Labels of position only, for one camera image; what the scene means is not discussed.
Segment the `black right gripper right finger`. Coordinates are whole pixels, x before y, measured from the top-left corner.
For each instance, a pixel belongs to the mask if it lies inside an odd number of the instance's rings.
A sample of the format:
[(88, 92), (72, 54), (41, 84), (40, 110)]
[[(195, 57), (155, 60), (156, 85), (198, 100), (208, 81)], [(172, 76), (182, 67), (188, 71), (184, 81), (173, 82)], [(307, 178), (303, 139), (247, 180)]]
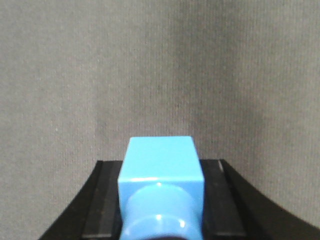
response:
[(318, 240), (319, 228), (277, 205), (223, 159), (200, 161), (206, 240)]

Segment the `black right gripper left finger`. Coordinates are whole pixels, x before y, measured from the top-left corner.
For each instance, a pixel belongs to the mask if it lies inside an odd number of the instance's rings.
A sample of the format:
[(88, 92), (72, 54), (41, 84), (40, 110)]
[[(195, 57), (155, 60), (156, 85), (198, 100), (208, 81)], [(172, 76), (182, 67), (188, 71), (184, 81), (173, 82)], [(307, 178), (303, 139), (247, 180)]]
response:
[(97, 161), (89, 178), (41, 240), (118, 240), (121, 161)]

